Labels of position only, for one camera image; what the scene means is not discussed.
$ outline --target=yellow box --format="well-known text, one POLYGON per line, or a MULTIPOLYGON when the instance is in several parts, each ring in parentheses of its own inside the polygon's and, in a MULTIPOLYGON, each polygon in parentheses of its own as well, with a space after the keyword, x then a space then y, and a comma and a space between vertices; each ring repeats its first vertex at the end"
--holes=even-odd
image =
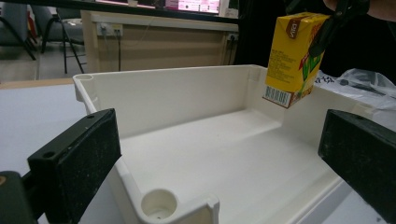
POLYGON ((302 12, 278 17, 262 98, 289 108, 312 91, 323 53, 308 49, 329 16, 302 12))

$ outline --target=white tray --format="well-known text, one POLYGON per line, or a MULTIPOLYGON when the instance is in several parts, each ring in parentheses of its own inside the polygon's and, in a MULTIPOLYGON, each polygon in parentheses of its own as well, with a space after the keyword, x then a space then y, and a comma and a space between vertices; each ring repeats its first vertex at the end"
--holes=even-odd
POLYGON ((315 88, 285 109, 262 99, 265 76, 257 65, 74 76, 88 114, 116 109, 109 181, 126 223, 301 223, 336 190, 318 156, 327 109, 369 117, 367 105, 315 88))

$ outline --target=electrical socket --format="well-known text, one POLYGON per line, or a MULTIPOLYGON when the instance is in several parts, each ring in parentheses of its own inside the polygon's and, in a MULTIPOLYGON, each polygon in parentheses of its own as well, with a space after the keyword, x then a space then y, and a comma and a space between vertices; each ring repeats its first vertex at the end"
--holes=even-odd
POLYGON ((227 40, 237 40, 238 39, 239 34, 238 33, 228 33, 227 35, 227 40))
POLYGON ((98 35, 116 35, 116 31, 120 31, 120 36, 123 35, 122 24, 119 23, 108 23, 108 22, 98 22, 96 23, 96 33, 98 35))

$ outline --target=chair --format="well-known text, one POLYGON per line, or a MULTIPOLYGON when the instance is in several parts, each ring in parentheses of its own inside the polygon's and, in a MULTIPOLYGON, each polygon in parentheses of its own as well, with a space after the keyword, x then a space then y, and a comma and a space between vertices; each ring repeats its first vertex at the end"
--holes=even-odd
POLYGON ((67 74, 67 58, 73 57, 68 56, 66 54, 66 46, 65 42, 70 44, 70 48, 73 51, 74 57, 77 60, 79 69, 81 73, 84 73, 84 69, 82 68, 83 64, 77 55, 76 49, 74 45, 84 46, 84 36, 82 33, 82 22, 81 22, 81 13, 79 9, 71 9, 71 8, 63 8, 57 7, 56 12, 58 13, 59 20, 61 22, 64 34, 64 72, 67 74))
POLYGON ((0 46, 23 46, 35 60, 35 46, 28 37, 27 5, 5 2, 0 15, 0 46))
POLYGON ((52 15, 48 7, 30 5, 35 14, 35 23, 41 34, 41 53, 46 50, 47 42, 63 42, 62 25, 56 15, 52 15))

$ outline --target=gray floor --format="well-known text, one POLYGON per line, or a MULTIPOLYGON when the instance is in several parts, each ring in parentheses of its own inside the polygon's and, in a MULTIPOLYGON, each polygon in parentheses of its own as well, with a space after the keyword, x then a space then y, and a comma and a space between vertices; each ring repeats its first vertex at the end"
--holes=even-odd
MULTIPOLYGON (((36 60, 27 54, 23 47, 0 47, 0 83, 22 80, 39 80, 50 78, 72 77, 81 74, 75 57, 67 58, 67 74, 64 72, 64 52, 62 43, 47 43, 46 50, 41 53, 41 40, 38 38, 34 52, 36 60)), ((84 54, 83 46, 75 46, 78 54, 84 54)), ((67 55, 72 50, 66 44, 67 55)), ((79 57, 86 62, 85 56, 79 57)))

